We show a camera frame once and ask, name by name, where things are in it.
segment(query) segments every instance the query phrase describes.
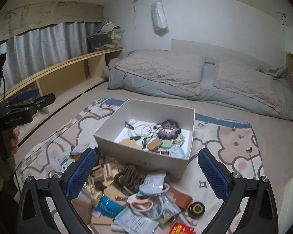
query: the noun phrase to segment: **white bag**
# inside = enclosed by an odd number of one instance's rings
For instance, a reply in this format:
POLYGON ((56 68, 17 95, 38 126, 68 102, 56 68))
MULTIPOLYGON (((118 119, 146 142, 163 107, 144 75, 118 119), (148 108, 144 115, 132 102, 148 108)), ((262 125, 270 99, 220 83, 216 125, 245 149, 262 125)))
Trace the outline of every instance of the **white bag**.
POLYGON ((151 16, 153 28, 155 30, 162 30, 168 27, 163 9, 163 4, 161 1, 158 1, 151 5, 151 16))

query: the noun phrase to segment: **human hand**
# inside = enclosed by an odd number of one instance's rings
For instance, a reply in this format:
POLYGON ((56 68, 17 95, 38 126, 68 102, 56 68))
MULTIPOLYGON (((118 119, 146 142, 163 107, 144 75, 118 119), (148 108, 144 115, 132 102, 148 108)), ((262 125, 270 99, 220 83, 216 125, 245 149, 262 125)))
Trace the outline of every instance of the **human hand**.
POLYGON ((20 130, 18 128, 13 129, 13 138, 10 140, 10 146, 11 146, 11 154, 14 155, 18 150, 18 136, 20 135, 20 130))

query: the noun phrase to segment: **red packet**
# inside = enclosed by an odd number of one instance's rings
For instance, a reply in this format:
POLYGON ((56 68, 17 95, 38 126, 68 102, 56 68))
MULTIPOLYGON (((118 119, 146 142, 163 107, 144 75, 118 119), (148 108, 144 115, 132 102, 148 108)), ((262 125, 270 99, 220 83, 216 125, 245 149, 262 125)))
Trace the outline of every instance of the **red packet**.
POLYGON ((194 228, 177 222, 170 229, 169 234, 192 234, 193 232, 194 228))

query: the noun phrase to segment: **patterned blanket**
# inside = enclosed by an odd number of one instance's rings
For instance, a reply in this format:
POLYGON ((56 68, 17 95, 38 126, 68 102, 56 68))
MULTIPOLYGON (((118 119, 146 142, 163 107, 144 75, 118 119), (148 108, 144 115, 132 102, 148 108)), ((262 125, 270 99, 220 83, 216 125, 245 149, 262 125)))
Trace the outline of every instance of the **patterned blanket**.
MULTIPOLYGON (((20 186, 23 186, 25 178, 29 175, 40 179, 47 178, 50 171, 60 171, 54 158, 64 151, 69 152, 71 146, 89 144, 91 148, 96 147, 97 143, 93 136, 95 131, 123 103, 123 101, 113 98, 93 101, 69 123, 33 147, 16 169, 20 186)), ((238 171, 245 178, 252 179, 255 176, 258 179, 264 175, 264 172, 256 137, 250 124, 196 114, 194 128, 188 167, 182 180, 171 182, 170 185, 192 196, 194 202, 200 201, 205 205, 205 213, 197 220, 191 219, 187 212, 181 212, 177 218, 179 222, 195 227, 196 233, 201 233, 223 201, 216 198, 197 163, 197 154, 200 149, 208 148, 214 157, 224 163, 231 172, 238 171), (247 148, 252 148, 251 154, 247 153, 247 148)), ((47 198, 47 201, 59 230, 67 233, 52 200, 47 198)), ((246 203, 247 198, 244 198, 228 229, 228 234, 236 229, 246 203)), ((100 233, 112 233, 109 227, 98 227, 97 230, 100 233)), ((170 225, 167 224, 164 230, 157 228, 155 234, 167 234, 169 229, 170 225)))

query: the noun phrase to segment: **open cardboard box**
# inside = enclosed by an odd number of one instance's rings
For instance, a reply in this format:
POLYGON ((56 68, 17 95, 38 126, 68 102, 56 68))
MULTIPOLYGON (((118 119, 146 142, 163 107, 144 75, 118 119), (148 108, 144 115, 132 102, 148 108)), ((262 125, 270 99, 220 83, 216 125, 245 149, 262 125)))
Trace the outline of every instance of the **open cardboard box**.
POLYGON ((117 158, 120 162, 152 171, 165 169, 172 177, 180 179, 187 167, 191 152, 194 114, 192 108, 129 99, 100 126, 94 137, 104 154, 117 158), (181 127, 181 133, 185 136, 182 146, 185 158, 159 155, 121 145, 119 142, 128 138, 125 121, 130 122, 132 119, 137 120, 137 124, 155 125, 167 119, 177 122, 181 127))

